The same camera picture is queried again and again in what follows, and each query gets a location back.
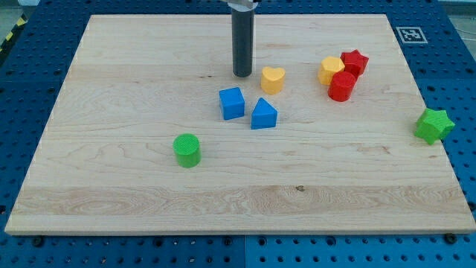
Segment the silver rod mount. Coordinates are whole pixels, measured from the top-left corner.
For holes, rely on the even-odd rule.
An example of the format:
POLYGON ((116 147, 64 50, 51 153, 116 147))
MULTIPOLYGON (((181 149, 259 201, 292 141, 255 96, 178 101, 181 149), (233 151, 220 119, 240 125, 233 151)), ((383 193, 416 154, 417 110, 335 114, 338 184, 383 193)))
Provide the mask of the silver rod mount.
POLYGON ((236 11, 251 11, 254 10, 261 0, 222 0, 227 3, 229 7, 236 11))

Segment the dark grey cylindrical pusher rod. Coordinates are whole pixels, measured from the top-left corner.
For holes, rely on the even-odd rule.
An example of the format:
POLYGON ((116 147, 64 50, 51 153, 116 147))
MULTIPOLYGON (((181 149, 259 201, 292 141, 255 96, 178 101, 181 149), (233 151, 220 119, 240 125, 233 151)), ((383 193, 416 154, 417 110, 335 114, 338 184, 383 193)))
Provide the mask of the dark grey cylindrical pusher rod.
POLYGON ((233 73, 248 77, 252 73, 254 11, 231 10, 233 73))

